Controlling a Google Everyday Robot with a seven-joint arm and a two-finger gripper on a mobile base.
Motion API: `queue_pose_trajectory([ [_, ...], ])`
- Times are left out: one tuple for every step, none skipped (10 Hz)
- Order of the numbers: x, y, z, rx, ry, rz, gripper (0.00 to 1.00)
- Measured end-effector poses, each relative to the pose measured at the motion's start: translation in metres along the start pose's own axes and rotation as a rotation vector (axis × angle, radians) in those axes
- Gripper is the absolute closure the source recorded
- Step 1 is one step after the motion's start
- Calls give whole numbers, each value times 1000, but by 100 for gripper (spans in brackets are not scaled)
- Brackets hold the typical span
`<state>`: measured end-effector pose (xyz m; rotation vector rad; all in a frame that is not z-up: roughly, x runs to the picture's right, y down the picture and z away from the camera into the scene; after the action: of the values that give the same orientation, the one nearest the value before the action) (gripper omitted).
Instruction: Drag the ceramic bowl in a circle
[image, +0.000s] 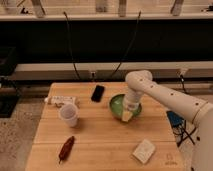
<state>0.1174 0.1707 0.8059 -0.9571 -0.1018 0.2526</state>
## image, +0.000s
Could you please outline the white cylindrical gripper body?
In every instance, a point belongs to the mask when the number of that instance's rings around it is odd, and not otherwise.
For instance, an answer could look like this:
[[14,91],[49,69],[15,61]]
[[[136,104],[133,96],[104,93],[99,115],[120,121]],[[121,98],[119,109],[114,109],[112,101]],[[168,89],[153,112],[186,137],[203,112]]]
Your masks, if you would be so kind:
[[140,105],[143,93],[128,88],[123,99],[123,107],[128,111],[135,111]]

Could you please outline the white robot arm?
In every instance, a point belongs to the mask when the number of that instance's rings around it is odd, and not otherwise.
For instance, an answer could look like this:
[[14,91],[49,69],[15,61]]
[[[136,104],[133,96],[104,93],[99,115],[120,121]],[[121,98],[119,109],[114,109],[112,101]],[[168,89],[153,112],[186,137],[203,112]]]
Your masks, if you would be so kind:
[[213,171],[213,103],[157,84],[148,70],[128,73],[125,82],[124,108],[136,110],[142,95],[147,94],[192,123],[197,134],[191,171]]

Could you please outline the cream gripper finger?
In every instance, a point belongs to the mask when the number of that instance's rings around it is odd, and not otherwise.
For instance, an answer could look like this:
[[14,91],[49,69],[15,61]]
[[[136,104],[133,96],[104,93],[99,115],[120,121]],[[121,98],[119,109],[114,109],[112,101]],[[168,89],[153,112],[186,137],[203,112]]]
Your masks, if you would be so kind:
[[132,118],[133,114],[131,111],[124,111],[122,114],[122,121],[128,122]]

